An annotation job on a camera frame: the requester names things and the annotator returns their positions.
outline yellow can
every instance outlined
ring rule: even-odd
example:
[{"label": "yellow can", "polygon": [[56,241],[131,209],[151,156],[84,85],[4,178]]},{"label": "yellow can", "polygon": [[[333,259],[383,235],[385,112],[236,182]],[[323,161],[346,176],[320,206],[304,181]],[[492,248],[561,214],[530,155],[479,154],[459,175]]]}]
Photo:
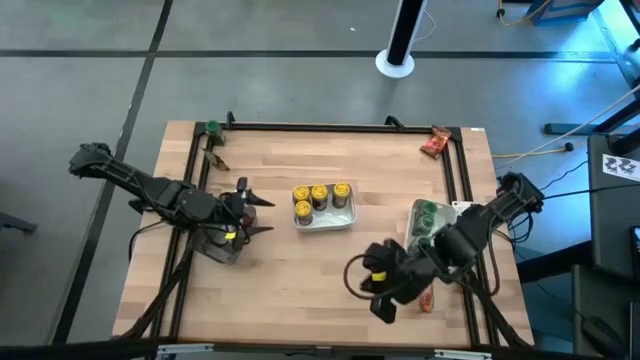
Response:
[{"label": "yellow can", "polygon": [[296,218],[298,218],[298,223],[302,226],[311,224],[313,216],[311,216],[311,204],[308,201],[298,201],[296,204]]},{"label": "yellow can", "polygon": [[311,202],[313,208],[322,211],[327,208],[327,198],[329,197],[329,191],[324,185],[315,185],[311,189]]},{"label": "yellow can", "polygon": [[309,187],[305,185],[298,185],[293,189],[293,202],[309,201]]},{"label": "yellow can", "polygon": [[342,209],[347,205],[347,199],[351,194],[351,187],[347,183],[338,183],[333,187],[333,207],[336,209]]}]

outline sticker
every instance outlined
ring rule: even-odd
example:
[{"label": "sticker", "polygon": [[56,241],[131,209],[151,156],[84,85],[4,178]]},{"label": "sticker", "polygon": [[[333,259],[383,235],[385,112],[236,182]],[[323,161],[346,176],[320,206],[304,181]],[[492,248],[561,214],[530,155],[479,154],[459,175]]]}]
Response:
[{"label": "sticker", "polygon": [[602,154],[602,172],[624,179],[640,181],[640,162]]},{"label": "sticker", "polygon": [[473,204],[478,204],[473,201],[452,201],[451,206],[456,210],[458,216],[462,215],[462,213],[467,210],[467,208]]}]

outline gray concrete floor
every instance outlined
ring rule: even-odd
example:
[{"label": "gray concrete floor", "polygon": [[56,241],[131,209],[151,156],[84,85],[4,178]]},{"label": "gray concrete floor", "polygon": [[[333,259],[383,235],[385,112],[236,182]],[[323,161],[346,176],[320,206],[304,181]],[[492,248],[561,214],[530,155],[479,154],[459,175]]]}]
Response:
[{"label": "gray concrete floor", "polygon": [[[82,142],[115,145],[144,61],[3,57],[2,50],[146,50],[162,5],[0,2],[0,211],[40,224],[29,237],[0,232],[0,344],[48,341],[101,187],[70,176],[67,162]],[[393,0],[176,1],[160,49],[380,50],[395,7]],[[617,16],[612,7],[608,16]],[[610,51],[593,16],[557,27],[505,28],[491,0],[431,0],[428,9],[438,26],[417,50]],[[509,5],[508,16],[518,18],[526,9]],[[624,37],[616,41],[628,45]],[[377,124],[393,114],[405,124],[485,127],[494,153],[522,152],[548,140],[544,123],[584,122],[628,90],[610,61],[418,59],[409,78],[393,81],[368,57],[158,58],[125,160],[152,171],[166,121],[223,119],[228,110],[239,121]],[[544,185],[584,159],[582,145],[570,154],[524,159],[512,170]],[[587,185],[583,168],[549,192]],[[127,271],[126,243],[139,225],[129,198],[117,190],[111,201],[70,341],[111,334]],[[550,202],[535,223],[525,256],[585,241],[588,198]],[[545,286],[569,301],[566,281]],[[543,318],[534,323],[539,343],[566,350],[554,340],[570,340],[566,305],[530,285],[525,293],[530,313]]]}]

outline white cable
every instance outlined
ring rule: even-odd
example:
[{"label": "white cable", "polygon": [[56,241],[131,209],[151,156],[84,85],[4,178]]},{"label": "white cable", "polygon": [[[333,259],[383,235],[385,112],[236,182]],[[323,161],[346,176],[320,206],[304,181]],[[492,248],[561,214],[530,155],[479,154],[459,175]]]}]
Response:
[{"label": "white cable", "polygon": [[609,105],[609,107],[607,107],[606,109],[602,110],[600,113],[598,113],[598,115],[594,116],[594,117],[593,117],[593,119],[591,119],[591,120],[587,121],[586,123],[584,123],[584,124],[582,124],[582,125],[578,126],[578,127],[577,127],[577,128],[575,128],[575,129],[573,129],[573,130],[571,130],[571,131],[567,132],[566,134],[560,135],[560,136],[558,136],[557,138],[555,138],[555,139],[553,139],[553,140],[550,140],[550,141],[548,141],[548,142],[546,142],[546,143],[544,143],[544,144],[542,144],[542,145],[538,146],[537,148],[535,148],[535,149],[533,149],[533,150],[531,150],[531,151],[528,151],[528,152],[526,152],[526,153],[524,153],[524,154],[522,154],[522,155],[518,156],[517,158],[515,158],[515,159],[513,159],[513,160],[511,160],[511,161],[507,161],[506,163],[504,163],[504,164],[502,164],[502,165],[500,165],[500,166],[497,166],[497,167],[496,167],[496,169],[501,169],[501,168],[503,168],[503,167],[505,167],[505,166],[507,166],[507,165],[509,165],[509,164],[513,164],[514,162],[516,162],[516,161],[518,161],[518,160],[522,159],[523,157],[525,157],[525,156],[529,156],[531,153],[536,152],[536,151],[538,151],[538,150],[540,150],[540,149],[542,149],[542,148],[545,148],[545,147],[547,147],[547,146],[549,146],[549,145],[553,144],[554,142],[556,142],[556,141],[558,141],[558,140],[560,140],[560,139],[563,139],[563,138],[565,138],[565,137],[567,137],[567,136],[569,136],[569,135],[571,135],[571,134],[575,133],[576,131],[578,131],[578,130],[582,129],[583,127],[585,127],[585,126],[587,126],[587,125],[591,124],[592,122],[594,122],[594,121],[598,120],[598,118],[600,118],[602,115],[604,115],[607,111],[611,110],[613,107],[615,107],[616,105],[618,105],[619,103],[621,103],[621,102],[622,102],[622,100],[624,100],[624,99],[626,99],[627,97],[629,97],[629,95],[631,95],[631,94],[633,94],[634,92],[638,91],[638,89],[640,89],[640,85],[636,86],[636,87],[635,87],[635,88],[633,88],[631,91],[629,91],[628,93],[626,93],[623,97],[621,97],[620,99],[616,100],[613,104]]},{"label": "white cable", "polygon": [[431,30],[429,31],[429,33],[421,38],[417,38],[415,40],[413,40],[412,44],[417,43],[418,41],[424,40],[426,38],[428,38],[429,36],[431,36],[431,34],[433,34],[433,32],[435,31],[436,27],[438,26],[436,24],[436,21],[433,20],[433,16],[431,16],[431,14],[429,14],[429,12],[427,10],[424,11],[425,14],[427,14],[427,16],[429,17],[429,19],[431,19],[431,22],[433,23],[433,27],[431,28]]}]

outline red object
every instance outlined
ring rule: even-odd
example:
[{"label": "red object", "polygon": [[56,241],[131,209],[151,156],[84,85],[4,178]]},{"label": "red object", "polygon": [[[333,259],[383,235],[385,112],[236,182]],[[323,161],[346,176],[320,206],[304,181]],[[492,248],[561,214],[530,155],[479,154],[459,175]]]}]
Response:
[{"label": "red object", "polygon": [[433,311],[433,285],[429,285],[418,297],[420,311],[430,313]]},{"label": "red object", "polygon": [[434,125],[431,139],[420,147],[420,151],[434,159],[438,159],[444,147],[447,146],[449,137],[451,137],[451,131]]}]

